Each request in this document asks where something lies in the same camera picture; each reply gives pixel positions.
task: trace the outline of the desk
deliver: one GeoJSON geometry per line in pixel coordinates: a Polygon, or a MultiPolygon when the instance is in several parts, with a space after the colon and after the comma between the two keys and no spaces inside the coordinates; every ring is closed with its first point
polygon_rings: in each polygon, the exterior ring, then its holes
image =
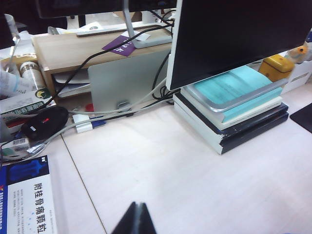
{"type": "MultiPolygon", "coordinates": [[[[291,114],[312,84],[283,98],[291,114]]],[[[132,201],[159,234],[312,230],[312,134],[290,119],[222,156],[169,105],[63,137],[107,233],[132,201]]]]}
{"type": "Polygon", "coordinates": [[[63,139],[53,140],[43,155],[49,159],[58,233],[105,233],[63,139]]]}

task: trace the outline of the desk seam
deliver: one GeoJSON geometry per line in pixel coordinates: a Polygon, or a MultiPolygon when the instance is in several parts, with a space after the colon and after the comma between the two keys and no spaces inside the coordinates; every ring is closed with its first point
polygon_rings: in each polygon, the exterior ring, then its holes
{"type": "Polygon", "coordinates": [[[84,181],[83,181],[83,179],[82,179],[82,176],[81,176],[81,174],[80,174],[80,172],[79,172],[79,170],[78,170],[78,168],[77,168],[77,166],[76,166],[76,164],[75,164],[75,161],[74,161],[74,159],[73,159],[73,157],[72,157],[72,154],[70,153],[70,151],[69,151],[69,149],[68,149],[68,147],[67,147],[67,144],[66,144],[66,142],[65,142],[65,139],[63,138],[63,134],[61,134],[60,136],[61,136],[61,138],[62,138],[62,140],[63,140],[63,142],[64,142],[64,144],[65,144],[65,147],[66,147],[66,149],[67,149],[67,152],[69,153],[70,158],[71,158],[71,160],[72,160],[72,162],[73,162],[73,164],[74,164],[74,166],[75,166],[75,168],[76,168],[76,171],[77,171],[77,173],[78,173],[78,175],[79,175],[79,177],[80,177],[80,180],[81,180],[81,182],[82,182],[82,184],[83,184],[83,186],[84,186],[84,188],[85,188],[85,190],[86,190],[86,192],[87,192],[87,195],[88,195],[88,197],[89,197],[89,199],[90,199],[90,201],[91,201],[91,203],[92,203],[92,206],[93,206],[95,212],[97,213],[97,217],[98,217],[98,219],[99,219],[99,221],[100,221],[100,223],[101,223],[101,225],[102,225],[102,227],[103,227],[105,233],[107,234],[107,231],[105,230],[104,224],[103,224],[103,222],[102,222],[102,220],[101,220],[101,218],[100,218],[100,216],[99,216],[99,213],[98,213],[98,211],[97,211],[97,209],[96,209],[96,207],[95,207],[95,204],[93,203],[93,200],[92,200],[92,198],[91,198],[91,196],[90,196],[90,194],[89,194],[89,191],[88,191],[88,189],[87,189],[87,187],[86,187],[86,185],[85,185],[85,183],[84,183],[84,181]]]}

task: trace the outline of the yellow box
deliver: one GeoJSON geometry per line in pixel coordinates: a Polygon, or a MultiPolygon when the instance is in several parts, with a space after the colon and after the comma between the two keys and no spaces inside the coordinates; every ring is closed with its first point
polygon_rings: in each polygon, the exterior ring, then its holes
{"type": "Polygon", "coordinates": [[[259,72],[274,82],[286,78],[294,68],[294,63],[280,55],[273,55],[263,60],[259,72]]]}

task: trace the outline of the black plastic piece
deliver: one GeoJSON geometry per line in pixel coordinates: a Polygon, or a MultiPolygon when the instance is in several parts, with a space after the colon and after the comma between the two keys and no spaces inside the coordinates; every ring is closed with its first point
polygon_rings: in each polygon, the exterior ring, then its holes
{"type": "Polygon", "coordinates": [[[293,113],[290,118],[312,133],[312,103],[293,113]]]}
{"type": "Polygon", "coordinates": [[[24,123],[21,131],[31,140],[44,140],[61,130],[68,119],[68,111],[61,106],[43,109],[24,123]]]}
{"type": "Polygon", "coordinates": [[[112,234],[156,234],[146,204],[132,202],[112,234]]]}

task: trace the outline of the stack of books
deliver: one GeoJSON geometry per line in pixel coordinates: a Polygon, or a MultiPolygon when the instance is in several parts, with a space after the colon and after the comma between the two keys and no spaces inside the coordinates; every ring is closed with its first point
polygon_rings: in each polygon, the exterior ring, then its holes
{"type": "Polygon", "coordinates": [[[182,88],[174,96],[175,109],[222,154],[286,121],[288,106],[282,103],[281,87],[225,111],[216,112],[209,104],[233,103],[271,83],[256,70],[239,67],[193,84],[192,89],[182,88]]]}

